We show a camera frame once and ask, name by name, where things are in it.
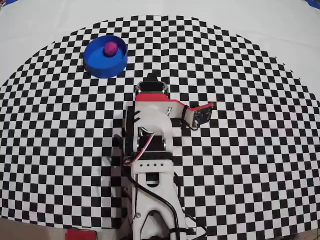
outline white surface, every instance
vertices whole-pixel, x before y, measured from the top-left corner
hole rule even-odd
[[[320,10],[301,0],[19,0],[0,11],[0,85],[70,32],[145,14],[192,16],[241,35],[278,57],[320,99]]]

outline black cable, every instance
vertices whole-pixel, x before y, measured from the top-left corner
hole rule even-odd
[[[179,183],[179,176],[176,172],[174,172],[174,177],[176,179],[176,181],[174,181],[174,183],[175,183],[176,187],[178,188],[177,196],[179,199],[181,196],[181,185]],[[191,216],[189,213],[187,213],[185,210],[182,209],[182,212],[184,213],[184,215],[186,215],[188,218],[190,218],[192,221],[194,221],[196,225],[199,225],[204,230],[204,234],[202,234],[201,236],[197,236],[192,240],[198,240],[202,237],[205,237],[207,235],[207,228],[205,226],[203,226],[202,224],[200,224],[199,222],[197,222],[197,220],[193,216]]]
[[[122,173],[128,178],[128,180],[138,189],[142,190],[143,192],[145,192],[146,194],[149,194],[150,196],[154,197],[155,199],[161,201],[162,203],[164,203],[165,205],[167,205],[170,210],[173,213],[173,218],[174,218],[174,228],[178,229],[179,228],[179,223],[178,223],[178,215],[177,215],[177,211],[175,210],[175,208],[171,205],[170,202],[168,202],[167,200],[165,200],[164,198],[160,197],[159,195],[155,194],[154,192],[148,190],[147,188],[145,188],[144,186],[140,185],[138,182],[136,182],[130,174],[127,174],[126,171],[122,171]],[[176,239],[180,240],[180,233],[179,231],[175,232],[176,234]]]
[[[185,125],[191,129],[192,131],[197,131],[199,129],[199,125],[196,128],[193,128],[192,126],[189,125],[189,123],[185,122]]]
[[[317,239],[320,237],[320,234],[318,234],[318,228],[316,229],[316,234],[317,234],[317,236],[316,236],[316,238],[313,239],[313,240],[317,240]]]
[[[121,150],[121,163],[124,162],[124,149],[123,149],[123,139],[119,136],[119,135],[115,135],[114,137],[116,137],[117,140],[119,140],[120,142],[118,142],[119,144],[119,148]],[[170,210],[172,211],[173,214],[173,218],[174,218],[174,228],[178,229],[179,228],[179,222],[178,222],[178,214],[177,211],[175,210],[175,208],[171,205],[170,202],[168,202],[167,200],[165,200],[164,198],[160,197],[159,195],[157,195],[156,193],[148,190],[147,188],[145,188],[144,186],[140,185],[138,182],[136,182],[130,175],[130,173],[127,173],[122,165],[121,165],[121,172],[128,178],[128,180],[138,189],[142,190],[143,192],[145,192],[146,194],[149,194],[150,196],[154,197],[155,199],[159,200],[160,202],[164,203],[165,205],[167,205]],[[176,235],[176,240],[180,240],[180,232],[178,230],[175,231],[175,235]]]
[[[182,212],[184,213],[184,215],[186,215],[188,218],[190,218],[192,221],[194,221],[196,225],[199,225],[204,230],[204,234],[197,236],[192,240],[198,240],[202,237],[205,237],[207,235],[207,228],[205,226],[203,226],[202,224],[200,224],[199,222],[197,222],[197,220],[193,216],[191,216],[189,213],[187,213],[185,210],[182,209]]]

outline red object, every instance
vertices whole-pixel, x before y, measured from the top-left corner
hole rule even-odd
[[[184,106],[184,104],[175,99],[169,99],[167,95],[164,93],[140,93],[135,97],[136,102],[176,102]],[[197,111],[200,109],[204,109],[210,106],[213,106],[214,103],[210,102],[206,105],[197,106],[195,108],[188,107],[191,111]]]
[[[91,230],[68,229],[65,240],[96,240],[97,233]]]
[[[108,58],[113,57],[116,55],[118,51],[118,45],[114,41],[109,41],[104,45],[103,52],[104,55]]]

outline red plastic part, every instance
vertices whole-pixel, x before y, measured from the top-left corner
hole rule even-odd
[[[97,233],[91,230],[68,229],[65,240],[96,240]]]
[[[184,106],[184,104],[175,99],[169,99],[167,95],[164,93],[140,93],[135,97],[136,102],[176,102]],[[210,102],[206,105],[197,106],[195,108],[188,107],[191,111],[197,111],[200,109],[204,109],[210,106],[213,106],[214,103]]]

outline ball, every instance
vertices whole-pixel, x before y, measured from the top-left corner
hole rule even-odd
[[[108,58],[116,55],[117,51],[118,51],[118,45],[114,41],[109,41],[104,45],[103,53]]]

